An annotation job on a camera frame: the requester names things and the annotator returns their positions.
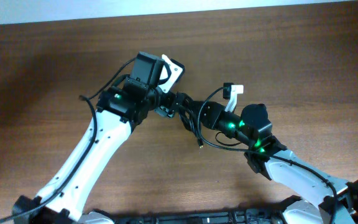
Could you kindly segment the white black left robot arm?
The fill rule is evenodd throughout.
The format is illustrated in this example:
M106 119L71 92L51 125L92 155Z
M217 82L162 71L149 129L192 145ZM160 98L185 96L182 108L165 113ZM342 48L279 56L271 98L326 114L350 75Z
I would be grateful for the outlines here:
M115 74L100 89L92 119L83 137L55 176L34 198L20 196L12 208L14 223L74 223L110 158L136 126L155 111L174 115L171 88L185 72L166 55L139 52L129 74Z

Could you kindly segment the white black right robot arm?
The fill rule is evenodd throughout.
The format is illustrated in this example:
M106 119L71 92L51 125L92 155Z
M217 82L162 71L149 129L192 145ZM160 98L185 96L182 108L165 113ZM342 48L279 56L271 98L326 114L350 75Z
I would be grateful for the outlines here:
M358 223L358 179L327 174L301 160L272 134L266 106L247 105L241 115L212 101L195 103L204 127L245 144L250 168L299 196L280 212L284 223Z

